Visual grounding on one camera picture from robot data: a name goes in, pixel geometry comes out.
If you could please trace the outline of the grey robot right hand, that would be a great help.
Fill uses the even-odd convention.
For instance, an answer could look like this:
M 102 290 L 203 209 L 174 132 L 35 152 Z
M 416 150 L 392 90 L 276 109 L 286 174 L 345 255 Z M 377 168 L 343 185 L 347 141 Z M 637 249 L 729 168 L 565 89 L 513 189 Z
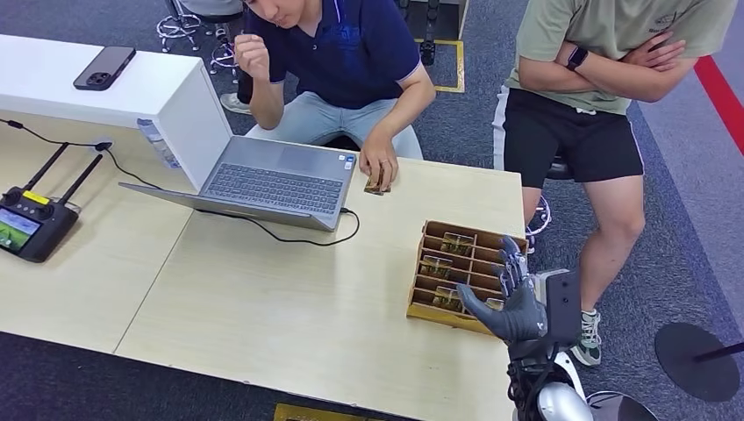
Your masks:
M 492 309 L 477 299 L 472 288 L 460 284 L 456 289 L 462 306 L 508 344 L 540 339 L 547 333 L 547 315 L 544 304 L 535 295 L 534 278 L 528 273 L 526 257 L 512 238 L 503 237 L 501 243 L 505 270 L 499 280 L 505 296 L 504 307 Z

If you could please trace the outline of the person's right hand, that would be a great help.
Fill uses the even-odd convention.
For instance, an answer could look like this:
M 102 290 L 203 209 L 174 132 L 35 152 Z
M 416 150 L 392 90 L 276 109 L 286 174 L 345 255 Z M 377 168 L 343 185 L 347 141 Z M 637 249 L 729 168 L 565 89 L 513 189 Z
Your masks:
M 234 57 L 239 67 L 258 82 L 269 82 L 269 54 L 263 38 L 241 34 L 234 41 Z
M 676 58 L 684 51 L 684 39 L 670 41 L 673 32 L 662 32 L 627 53 L 621 61 L 626 64 L 666 71 L 676 65 Z

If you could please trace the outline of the person's left hand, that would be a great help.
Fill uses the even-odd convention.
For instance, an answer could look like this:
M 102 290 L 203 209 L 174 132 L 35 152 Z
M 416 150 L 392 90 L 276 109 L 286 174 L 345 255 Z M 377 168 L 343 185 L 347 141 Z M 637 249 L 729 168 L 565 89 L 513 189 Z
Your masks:
M 392 137 L 372 132 L 363 142 L 359 157 L 360 170 L 387 192 L 397 177 L 398 163 Z

